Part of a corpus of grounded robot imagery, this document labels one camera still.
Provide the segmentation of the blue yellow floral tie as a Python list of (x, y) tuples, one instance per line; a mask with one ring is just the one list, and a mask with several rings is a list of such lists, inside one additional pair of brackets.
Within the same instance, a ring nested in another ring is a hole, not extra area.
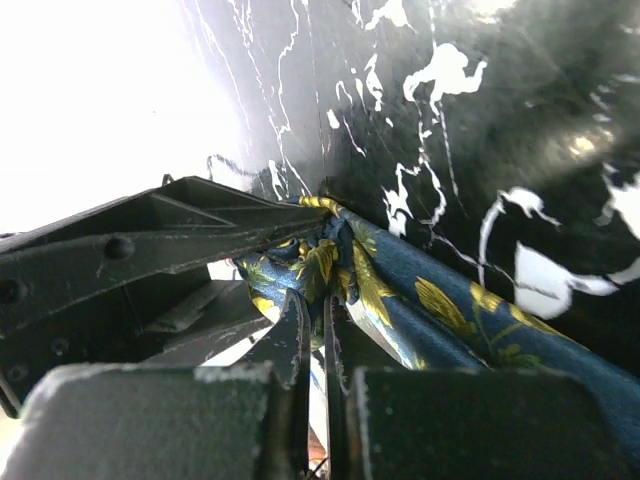
[(363, 308), (406, 367), (568, 373), (596, 396), (626, 453), (638, 457), (634, 375), (334, 200), (302, 196), (292, 204), (324, 213), (326, 223), (317, 234), (234, 261), (259, 311), (281, 309), (294, 290), (319, 320), (337, 290)]

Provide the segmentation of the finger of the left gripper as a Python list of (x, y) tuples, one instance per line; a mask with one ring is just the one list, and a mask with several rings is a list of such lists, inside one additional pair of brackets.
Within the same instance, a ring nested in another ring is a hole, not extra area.
[(327, 218), (186, 177), (3, 239), (2, 409), (17, 417), (59, 365), (157, 354), (212, 299), (209, 264), (317, 233)]

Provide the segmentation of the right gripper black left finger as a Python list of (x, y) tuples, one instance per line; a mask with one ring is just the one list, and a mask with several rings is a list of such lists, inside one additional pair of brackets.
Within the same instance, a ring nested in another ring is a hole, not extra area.
[(300, 479), (307, 470), (310, 316), (279, 321), (237, 363), (79, 364), (29, 394), (5, 479)]

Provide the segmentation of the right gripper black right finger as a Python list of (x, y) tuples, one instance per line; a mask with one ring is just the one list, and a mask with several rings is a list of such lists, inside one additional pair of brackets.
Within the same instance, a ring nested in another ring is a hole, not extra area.
[(526, 371), (402, 368), (324, 306), (334, 479), (621, 479), (625, 460), (576, 380)]

